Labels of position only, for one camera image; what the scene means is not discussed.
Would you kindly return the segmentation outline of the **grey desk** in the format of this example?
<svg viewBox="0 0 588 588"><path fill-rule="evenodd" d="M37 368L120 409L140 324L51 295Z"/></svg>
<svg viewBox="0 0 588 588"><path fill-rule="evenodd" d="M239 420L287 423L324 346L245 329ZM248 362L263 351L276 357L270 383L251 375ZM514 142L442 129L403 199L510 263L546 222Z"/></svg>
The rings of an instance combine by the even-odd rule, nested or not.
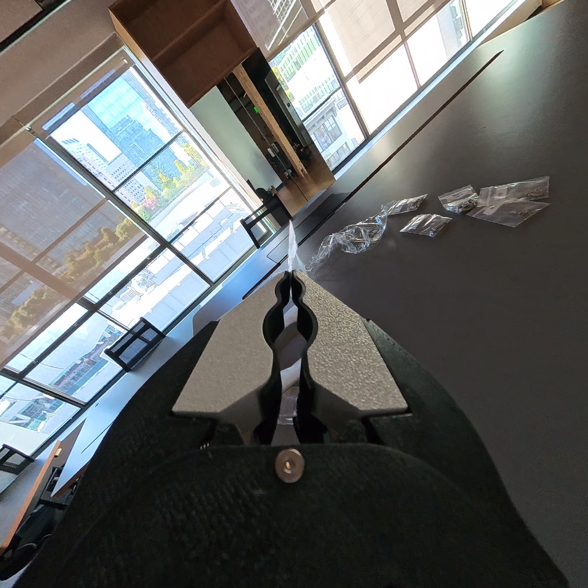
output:
<svg viewBox="0 0 588 588"><path fill-rule="evenodd" d="M303 506L195 586L587 587L587 1L475 49L342 176L363 182L302 253L377 198L427 192L443 213L449 189L545 175L548 206L517 228L458 216L428 238L393 217L316 274L392 336L398 382L440 381L496 467L469 439L442 450L455 474L381 444L456 436L441 408L423 431L377 417L376 445L303 448L302 480L273 481Z"/></svg>

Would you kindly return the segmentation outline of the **wooden door frame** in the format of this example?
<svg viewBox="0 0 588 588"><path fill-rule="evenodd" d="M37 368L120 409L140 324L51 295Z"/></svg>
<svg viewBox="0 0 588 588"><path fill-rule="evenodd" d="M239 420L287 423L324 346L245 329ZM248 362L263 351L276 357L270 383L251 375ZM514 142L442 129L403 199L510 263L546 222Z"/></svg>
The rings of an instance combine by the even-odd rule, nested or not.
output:
<svg viewBox="0 0 588 588"><path fill-rule="evenodd" d="M274 191L290 213L334 183L334 174L280 94L279 83L259 51L229 73L218 89L278 179L246 179Z"/></svg>

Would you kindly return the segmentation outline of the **wooden wall cabinet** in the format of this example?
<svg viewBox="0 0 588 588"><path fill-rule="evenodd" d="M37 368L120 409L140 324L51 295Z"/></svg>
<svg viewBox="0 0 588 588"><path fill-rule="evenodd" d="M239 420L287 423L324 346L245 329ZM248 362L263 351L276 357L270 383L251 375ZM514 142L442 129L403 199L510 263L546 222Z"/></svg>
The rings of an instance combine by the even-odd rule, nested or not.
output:
<svg viewBox="0 0 588 588"><path fill-rule="evenodd" d="M116 1L109 11L131 53L186 107L257 49L231 1Z"/></svg>

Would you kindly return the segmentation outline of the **clear bag of long screws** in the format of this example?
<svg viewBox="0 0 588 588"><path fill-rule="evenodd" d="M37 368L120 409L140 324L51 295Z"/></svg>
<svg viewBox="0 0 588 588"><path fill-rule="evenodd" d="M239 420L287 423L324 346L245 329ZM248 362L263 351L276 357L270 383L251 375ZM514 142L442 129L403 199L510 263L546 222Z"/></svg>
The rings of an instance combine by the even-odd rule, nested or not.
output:
<svg viewBox="0 0 588 588"><path fill-rule="evenodd" d="M403 228L401 233L435 237L452 218L437 214L422 214L413 217Z"/></svg>

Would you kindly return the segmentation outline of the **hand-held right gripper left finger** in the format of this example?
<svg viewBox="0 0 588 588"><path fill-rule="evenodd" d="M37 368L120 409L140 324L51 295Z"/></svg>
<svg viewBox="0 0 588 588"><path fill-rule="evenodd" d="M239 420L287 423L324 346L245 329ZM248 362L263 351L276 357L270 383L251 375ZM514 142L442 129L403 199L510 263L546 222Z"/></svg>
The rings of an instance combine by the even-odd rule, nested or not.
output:
<svg viewBox="0 0 588 588"><path fill-rule="evenodd" d="M280 273L217 321L175 415L231 423L271 443L282 396L275 342L285 327L290 283L291 273Z"/></svg>

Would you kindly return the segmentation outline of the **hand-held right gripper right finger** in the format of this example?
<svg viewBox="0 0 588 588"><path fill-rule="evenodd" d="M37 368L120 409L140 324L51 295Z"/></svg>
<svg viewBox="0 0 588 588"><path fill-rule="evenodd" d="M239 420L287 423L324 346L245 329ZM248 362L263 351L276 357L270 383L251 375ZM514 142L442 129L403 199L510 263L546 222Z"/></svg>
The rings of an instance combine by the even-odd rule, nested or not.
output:
<svg viewBox="0 0 588 588"><path fill-rule="evenodd" d="M362 317L295 272L301 354L295 429L302 443L322 443L350 420L405 413L408 404Z"/></svg>

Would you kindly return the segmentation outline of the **bag of round-head screws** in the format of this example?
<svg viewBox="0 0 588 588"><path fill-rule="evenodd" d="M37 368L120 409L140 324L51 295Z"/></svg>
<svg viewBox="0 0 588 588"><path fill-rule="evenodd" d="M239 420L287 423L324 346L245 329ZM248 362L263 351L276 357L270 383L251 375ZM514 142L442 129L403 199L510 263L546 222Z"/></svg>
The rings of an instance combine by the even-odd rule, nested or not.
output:
<svg viewBox="0 0 588 588"><path fill-rule="evenodd" d="M466 214L477 206L479 195L468 185L440 195L438 199L448 212Z"/></svg>

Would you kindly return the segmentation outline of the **clear bag single screw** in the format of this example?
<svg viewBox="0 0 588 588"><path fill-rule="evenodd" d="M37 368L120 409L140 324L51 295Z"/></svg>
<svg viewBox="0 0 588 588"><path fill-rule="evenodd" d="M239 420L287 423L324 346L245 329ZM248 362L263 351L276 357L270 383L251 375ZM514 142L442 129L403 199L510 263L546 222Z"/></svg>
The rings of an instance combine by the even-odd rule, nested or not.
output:
<svg viewBox="0 0 588 588"><path fill-rule="evenodd" d="M483 187L477 199L478 206L498 206L513 201L538 201L548 198L549 176L521 182Z"/></svg>

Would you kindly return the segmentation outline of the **tall window with blinds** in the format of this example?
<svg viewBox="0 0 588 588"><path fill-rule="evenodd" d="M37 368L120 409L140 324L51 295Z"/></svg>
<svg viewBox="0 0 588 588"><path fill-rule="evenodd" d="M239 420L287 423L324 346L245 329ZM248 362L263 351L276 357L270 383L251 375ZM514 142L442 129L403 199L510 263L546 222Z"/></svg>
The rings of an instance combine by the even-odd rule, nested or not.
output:
<svg viewBox="0 0 588 588"><path fill-rule="evenodd" d="M270 1L270 67L334 169L510 4Z"/></svg>

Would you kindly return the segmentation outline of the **clear bag of hardware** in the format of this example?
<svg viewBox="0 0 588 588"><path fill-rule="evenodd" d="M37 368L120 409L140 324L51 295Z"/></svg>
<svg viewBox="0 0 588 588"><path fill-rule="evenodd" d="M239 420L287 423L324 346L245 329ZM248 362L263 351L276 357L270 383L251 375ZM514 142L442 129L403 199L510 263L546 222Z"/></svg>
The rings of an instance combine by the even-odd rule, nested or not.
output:
<svg viewBox="0 0 588 588"><path fill-rule="evenodd" d="M427 194L424 194L412 198L387 202L385 205L383 205L382 212L388 217L391 215L413 212L420 207L420 205L426 199L426 196Z"/></svg>

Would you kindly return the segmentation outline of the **crumpled clear plastic wrap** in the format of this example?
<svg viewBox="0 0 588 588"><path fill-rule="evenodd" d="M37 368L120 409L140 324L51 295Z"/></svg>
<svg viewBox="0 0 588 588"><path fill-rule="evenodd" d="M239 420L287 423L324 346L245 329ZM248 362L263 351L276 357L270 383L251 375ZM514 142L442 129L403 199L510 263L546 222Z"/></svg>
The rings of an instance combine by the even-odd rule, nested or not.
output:
<svg viewBox="0 0 588 588"><path fill-rule="evenodd" d="M307 272L316 270L334 251L359 254L377 245L385 232L386 224L387 210L382 207L379 214L327 235L322 240L317 253L307 264Z"/></svg>

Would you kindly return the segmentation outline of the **large grid window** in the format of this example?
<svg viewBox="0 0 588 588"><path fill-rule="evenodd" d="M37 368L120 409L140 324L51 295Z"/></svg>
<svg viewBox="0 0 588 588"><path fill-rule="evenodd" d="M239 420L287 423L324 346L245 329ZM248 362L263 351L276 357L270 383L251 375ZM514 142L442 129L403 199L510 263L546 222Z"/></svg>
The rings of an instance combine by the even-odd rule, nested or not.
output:
<svg viewBox="0 0 588 588"><path fill-rule="evenodd" d="M233 258L235 185L123 51L1 127L1 148L43 143L147 235L1 364L1 444L26 454L99 397L122 369L103 351L146 318L167 334Z"/></svg>

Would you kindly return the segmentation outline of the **clear bag of small nuts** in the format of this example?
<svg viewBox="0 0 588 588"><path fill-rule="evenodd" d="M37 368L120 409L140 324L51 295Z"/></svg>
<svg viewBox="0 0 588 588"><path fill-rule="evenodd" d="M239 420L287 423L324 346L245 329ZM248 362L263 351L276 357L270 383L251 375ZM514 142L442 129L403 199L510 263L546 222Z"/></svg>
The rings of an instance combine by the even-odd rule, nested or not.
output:
<svg viewBox="0 0 588 588"><path fill-rule="evenodd" d="M488 206L478 206L469 211L467 216L514 228L548 206L550 206L548 202L504 201Z"/></svg>

